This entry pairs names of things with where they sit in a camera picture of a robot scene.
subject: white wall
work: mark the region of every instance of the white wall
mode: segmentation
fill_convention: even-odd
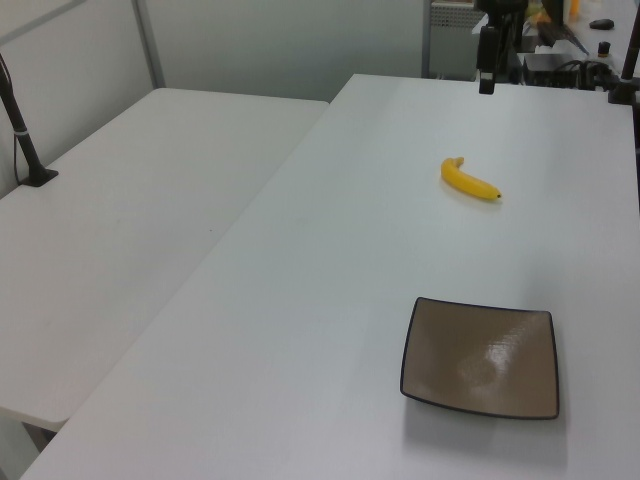
[[[421,74],[423,0],[140,0],[166,85],[331,101]]]
[[[44,164],[151,91],[131,0],[87,0],[0,45],[0,52]],[[15,186],[12,148],[11,124],[0,108],[0,197]],[[20,165],[24,175],[24,160]],[[9,480],[36,454],[20,424],[0,419],[0,469]]]

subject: floor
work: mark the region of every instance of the floor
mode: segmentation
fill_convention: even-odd
[[[18,480],[37,456],[22,424],[0,417],[0,480]]]

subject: metal frame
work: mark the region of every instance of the metal frame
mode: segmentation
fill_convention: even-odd
[[[142,49],[144,50],[147,67],[149,68],[149,74],[151,75],[151,83],[153,84],[153,88],[163,88],[166,86],[166,83],[164,80],[164,73],[162,72],[162,65],[160,64],[158,46],[156,45],[153,28],[151,27],[151,19],[149,17],[147,2],[131,0],[131,4],[136,16],[136,22],[138,23],[138,32],[140,33]]]
[[[422,78],[429,78],[431,48],[431,0],[424,0],[422,13]]]

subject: computer mouse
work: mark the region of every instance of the computer mouse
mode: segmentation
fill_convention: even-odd
[[[589,27],[594,30],[611,30],[615,24],[613,20],[609,20],[608,18],[602,18],[600,20],[594,20],[589,24]]]

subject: pole base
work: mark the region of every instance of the pole base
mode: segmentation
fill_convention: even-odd
[[[626,82],[617,80],[616,86],[613,90],[609,90],[609,103],[616,105],[631,105],[636,92],[640,90],[638,80],[638,78],[632,78]]]
[[[22,185],[27,185],[29,187],[41,187],[42,185],[47,183],[52,178],[55,178],[55,177],[58,176],[58,172],[56,172],[55,170],[47,170],[47,169],[45,169],[45,172],[46,172],[46,175],[43,175],[40,178],[32,180],[31,177],[27,177],[24,180],[22,180],[20,183]]]

